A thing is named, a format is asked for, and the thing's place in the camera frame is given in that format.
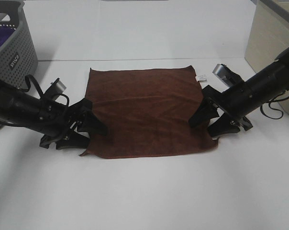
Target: gray plastic basket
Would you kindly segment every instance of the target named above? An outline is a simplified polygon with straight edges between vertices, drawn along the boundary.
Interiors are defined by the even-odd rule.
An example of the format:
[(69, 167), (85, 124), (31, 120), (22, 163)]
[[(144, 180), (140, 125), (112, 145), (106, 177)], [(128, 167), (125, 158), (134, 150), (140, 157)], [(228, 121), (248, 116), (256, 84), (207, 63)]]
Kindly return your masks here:
[(0, 21), (0, 27), (15, 29), (14, 33), (0, 47), (0, 79), (21, 87), (24, 76), (34, 74), (37, 55), (23, 11), (22, 0), (0, 0), (0, 13), (6, 13), (10, 21)]

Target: brown towel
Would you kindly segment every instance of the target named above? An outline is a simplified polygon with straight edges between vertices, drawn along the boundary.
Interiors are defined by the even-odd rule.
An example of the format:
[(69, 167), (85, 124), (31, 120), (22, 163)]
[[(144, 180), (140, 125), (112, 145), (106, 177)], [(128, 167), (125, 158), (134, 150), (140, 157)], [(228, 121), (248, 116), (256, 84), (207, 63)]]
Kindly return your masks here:
[(202, 101), (192, 66), (183, 69), (90, 70), (86, 98), (108, 128), (91, 136), (84, 154), (131, 158), (189, 154), (217, 146), (208, 123), (191, 129), (188, 119)]

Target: towel tag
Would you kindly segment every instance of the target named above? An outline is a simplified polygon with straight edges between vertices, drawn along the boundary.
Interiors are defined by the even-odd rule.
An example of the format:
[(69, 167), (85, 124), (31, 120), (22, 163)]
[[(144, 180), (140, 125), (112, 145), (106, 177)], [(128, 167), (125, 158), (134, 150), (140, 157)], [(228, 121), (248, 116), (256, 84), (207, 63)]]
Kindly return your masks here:
[(197, 81), (207, 81), (207, 78), (206, 78), (205, 74), (202, 74), (202, 75), (196, 76), (196, 80)]

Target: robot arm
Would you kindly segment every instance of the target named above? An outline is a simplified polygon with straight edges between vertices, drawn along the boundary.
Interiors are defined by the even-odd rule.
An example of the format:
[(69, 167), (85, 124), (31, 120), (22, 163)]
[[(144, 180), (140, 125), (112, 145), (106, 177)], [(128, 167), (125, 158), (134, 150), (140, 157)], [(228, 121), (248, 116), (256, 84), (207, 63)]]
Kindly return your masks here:
[(246, 118), (247, 114), (258, 107), (261, 107), (263, 113), (264, 103), (281, 101), (276, 98), (289, 90), (289, 48), (282, 52), (272, 64), (246, 82), (225, 65), (217, 65), (214, 73), (229, 86), (229, 89), (221, 93), (210, 85), (205, 87), (202, 90), (203, 101), (189, 119), (189, 125), (196, 127), (206, 120), (219, 117), (217, 108), (221, 108), (224, 111), (223, 115), (208, 127), (208, 132), (212, 137), (238, 133), (239, 127), (247, 131), (253, 127)]
[[(30, 80), (40, 99), (26, 94), (31, 86)], [(107, 134), (107, 127), (91, 111), (91, 101), (84, 98), (69, 106), (69, 98), (62, 94), (66, 88), (59, 79), (45, 93), (33, 76), (26, 76), (26, 83), (28, 89), (20, 90), (0, 81), (0, 124), (40, 132), (44, 134), (40, 146), (49, 148), (55, 142), (58, 150), (86, 148), (89, 138), (78, 132)], [(56, 102), (59, 96), (64, 96), (67, 103)]]

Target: white tabletop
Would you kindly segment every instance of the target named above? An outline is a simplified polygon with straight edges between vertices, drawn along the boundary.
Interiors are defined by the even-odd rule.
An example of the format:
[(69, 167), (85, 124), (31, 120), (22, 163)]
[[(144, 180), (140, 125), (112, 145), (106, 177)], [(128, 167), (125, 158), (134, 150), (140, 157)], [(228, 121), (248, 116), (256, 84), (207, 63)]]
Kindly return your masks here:
[[(57, 77), (71, 103), (85, 93), (89, 68), (149, 69), (193, 65), (207, 83), (227, 64), (244, 79), (243, 58), (40, 62), (45, 90)], [(79, 149), (38, 147), (25, 128), (0, 130), (0, 230), (279, 230), (289, 229), (289, 116), (259, 110), (254, 128), (220, 138), (217, 149), (175, 157), (104, 160)]]
[(40, 60), (242, 58), (248, 0), (26, 1)]

